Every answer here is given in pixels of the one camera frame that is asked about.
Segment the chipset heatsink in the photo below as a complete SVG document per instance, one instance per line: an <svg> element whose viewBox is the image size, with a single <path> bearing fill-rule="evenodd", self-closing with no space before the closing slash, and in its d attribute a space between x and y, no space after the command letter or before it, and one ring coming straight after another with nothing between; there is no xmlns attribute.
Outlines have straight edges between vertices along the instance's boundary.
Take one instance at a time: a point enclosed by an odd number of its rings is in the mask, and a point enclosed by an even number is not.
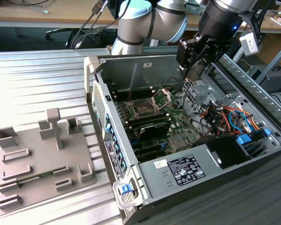
<svg viewBox="0 0 281 225"><path fill-rule="evenodd" d="M187 143L185 142L183 136L180 134L173 135L169 138L169 141L175 150L187 147Z"/></svg>

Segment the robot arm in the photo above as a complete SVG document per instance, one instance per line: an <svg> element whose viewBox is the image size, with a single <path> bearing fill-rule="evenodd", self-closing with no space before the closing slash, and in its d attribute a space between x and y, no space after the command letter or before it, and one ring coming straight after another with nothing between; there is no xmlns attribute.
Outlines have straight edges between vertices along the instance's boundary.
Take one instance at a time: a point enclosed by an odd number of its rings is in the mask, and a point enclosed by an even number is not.
<svg viewBox="0 0 281 225"><path fill-rule="evenodd" d="M128 4L120 7L121 16ZM160 0L156 8L145 0L131 0L126 13L119 20L118 36L111 54L142 54L145 38L177 42L187 24L184 0Z"/></svg>
<svg viewBox="0 0 281 225"><path fill-rule="evenodd" d="M217 62L231 47L231 38L243 21L252 32L240 38L246 55L261 49L261 33L255 14L251 12L257 0L210 0L199 22L199 31L191 40L179 42L177 61L190 68L197 61L204 65Z"/></svg>

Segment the white plastic part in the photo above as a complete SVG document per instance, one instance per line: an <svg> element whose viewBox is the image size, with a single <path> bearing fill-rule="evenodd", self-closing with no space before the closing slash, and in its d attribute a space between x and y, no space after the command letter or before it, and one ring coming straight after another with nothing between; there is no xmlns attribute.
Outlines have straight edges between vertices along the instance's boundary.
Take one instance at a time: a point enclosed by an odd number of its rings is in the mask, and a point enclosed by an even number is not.
<svg viewBox="0 0 281 225"><path fill-rule="evenodd" d="M120 17L126 6L127 6L128 0L123 1L120 7L120 11L118 13L118 16ZM126 10L124 16L122 19L124 20L131 20L135 18L142 17L146 14L148 14L152 10L152 5L149 1L145 0L131 0L128 9Z"/></svg>

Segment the ventilation grille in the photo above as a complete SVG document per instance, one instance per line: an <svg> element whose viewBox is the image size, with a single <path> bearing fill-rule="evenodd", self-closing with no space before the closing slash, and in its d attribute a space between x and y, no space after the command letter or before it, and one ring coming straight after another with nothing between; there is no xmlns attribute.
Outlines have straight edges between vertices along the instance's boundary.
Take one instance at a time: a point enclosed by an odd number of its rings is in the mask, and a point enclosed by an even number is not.
<svg viewBox="0 0 281 225"><path fill-rule="evenodd" d="M99 115L99 119L102 124L102 128L105 127L105 107L102 101L103 96L101 96L98 88L98 84L94 83L94 103L96 105L96 113Z"/></svg>

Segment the blue cable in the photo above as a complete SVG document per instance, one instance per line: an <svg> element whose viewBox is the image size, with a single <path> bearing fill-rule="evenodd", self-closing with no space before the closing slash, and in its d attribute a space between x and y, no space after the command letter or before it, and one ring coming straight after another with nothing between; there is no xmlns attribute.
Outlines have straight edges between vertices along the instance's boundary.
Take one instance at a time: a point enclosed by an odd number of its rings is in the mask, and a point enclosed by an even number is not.
<svg viewBox="0 0 281 225"><path fill-rule="evenodd" d="M238 110L231 111L230 114L229 114L229 122L230 122L230 124L231 124L232 127L234 127L235 129L239 130L240 133L243 134L242 130L241 130L239 127L234 126L234 124L232 123L231 116L232 116L232 113L233 113L233 112L238 112L239 114L241 114L241 115L244 117L244 120L246 121L248 127L249 127L251 130L255 131L254 127L249 123L249 121L248 121L247 117L245 116L245 114L243 114L241 111L238 111Z"/></svg>

